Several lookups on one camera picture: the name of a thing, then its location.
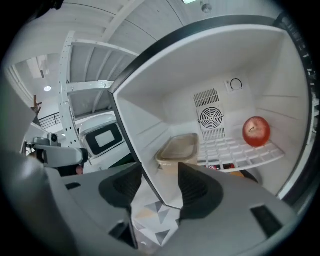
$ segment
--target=ceiling light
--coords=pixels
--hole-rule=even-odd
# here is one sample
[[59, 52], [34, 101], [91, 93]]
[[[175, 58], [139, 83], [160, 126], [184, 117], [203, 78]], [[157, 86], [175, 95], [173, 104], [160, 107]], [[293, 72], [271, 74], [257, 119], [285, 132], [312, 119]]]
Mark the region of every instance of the ceiling light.
[[45, 92], [51, 91], [51, 86], [46, 86], [46, 87], [44, 87], [44, 91], [45, 91]]
[[197, 0], [182, 0], [185, 4], [190, 4], [192, 2], [195, 2]]

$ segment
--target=white shelving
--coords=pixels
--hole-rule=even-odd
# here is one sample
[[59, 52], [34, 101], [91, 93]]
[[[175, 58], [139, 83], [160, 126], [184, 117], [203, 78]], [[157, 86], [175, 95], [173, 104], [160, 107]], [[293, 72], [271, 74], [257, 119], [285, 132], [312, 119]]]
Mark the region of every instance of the white shelving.
[[[284, 156], [271, 141], [261, 147], [252, 147], [243, 139], [223, 138], [200, 145], [198, 165], [207, 168], [219, 165], [221, 172], [230, 173], [259, 167]], [[235, 168], [224, 169], [226, 164], [234, 164]]]

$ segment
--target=fan vent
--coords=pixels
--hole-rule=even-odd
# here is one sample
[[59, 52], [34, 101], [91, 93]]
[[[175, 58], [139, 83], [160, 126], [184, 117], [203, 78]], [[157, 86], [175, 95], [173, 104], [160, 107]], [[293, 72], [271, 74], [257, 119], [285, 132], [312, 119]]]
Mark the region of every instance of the fan vent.
[[215, 89], [197, 93], [193, 97], [196, 108], [206, 106], [219, 101], [218, 92]]
[[200, 114], [200, 123], [207, 129], [215, 129], [222, 123], [224, 115], [216, 107], [207, 107]]

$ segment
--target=red apple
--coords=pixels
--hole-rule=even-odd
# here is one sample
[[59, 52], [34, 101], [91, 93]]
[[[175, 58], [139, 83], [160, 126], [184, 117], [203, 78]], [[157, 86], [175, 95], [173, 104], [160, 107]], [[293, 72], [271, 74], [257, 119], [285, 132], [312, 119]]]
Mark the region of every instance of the red apple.
[[244, 123], [242, 135], [250, 146], [261, 147], [269, 140], [270, 126], [264, 118], [254, 116]]

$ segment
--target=fan grille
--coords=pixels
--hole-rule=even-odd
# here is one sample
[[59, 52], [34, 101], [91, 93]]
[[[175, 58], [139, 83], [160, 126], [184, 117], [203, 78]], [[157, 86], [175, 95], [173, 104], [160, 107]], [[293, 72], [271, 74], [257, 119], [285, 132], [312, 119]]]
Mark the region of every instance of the fan grille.
[[200, 115], [200, 123], [207, 129], [215, 129], [222, 123], [224, 115], [216, 107], [207, 107]]

